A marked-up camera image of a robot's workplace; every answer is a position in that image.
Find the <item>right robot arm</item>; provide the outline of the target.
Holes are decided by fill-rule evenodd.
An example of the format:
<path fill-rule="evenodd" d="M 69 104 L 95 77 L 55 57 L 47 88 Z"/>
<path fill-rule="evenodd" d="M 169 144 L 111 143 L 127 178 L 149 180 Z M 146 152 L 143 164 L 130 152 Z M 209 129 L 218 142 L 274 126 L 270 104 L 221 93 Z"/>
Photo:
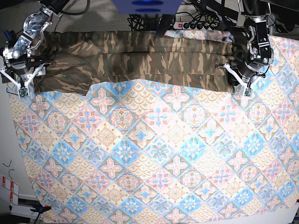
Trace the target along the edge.
<path fill-rule="evenodd" d="M 19 77 L 20 85 L 23 87 L 22 76 L 29 75 L 33 68 L 44 66 L 46 57 L 35 56 L 34 52 L 43 41 L 46 28 L 52 25 L 50 17 L 61 16 L 63 8 L 68 3 L 67 0 L 41 0 L 41 8 L 26 18 L 19 36 L 13 31 L 5 31 L 7 42 L 0 49 L 0 56 L 4 63 L 0 69 L 2 83 L 16 81 Z"/>

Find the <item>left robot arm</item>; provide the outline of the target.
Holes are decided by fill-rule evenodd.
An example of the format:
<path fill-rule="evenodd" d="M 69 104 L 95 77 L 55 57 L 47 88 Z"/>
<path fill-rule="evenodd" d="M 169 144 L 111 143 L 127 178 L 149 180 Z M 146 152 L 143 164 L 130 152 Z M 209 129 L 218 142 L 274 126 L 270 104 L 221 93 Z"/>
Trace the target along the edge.
<path fill-rule="evenodd" d="M 236 43 L 237 33 L 232 30 L 233 60 L 220 65 L 227 70 L 228 83 L 250 88 L 254 77 L 266 77 L 266 71 L 273 63 L 274 51 L 269 41 L 267 16 L 271 13 L 270 4 L 260 0 L 240 0 L 241 12 L 246 17 L 243 25 L 247 35 L 245 46 Z"/>

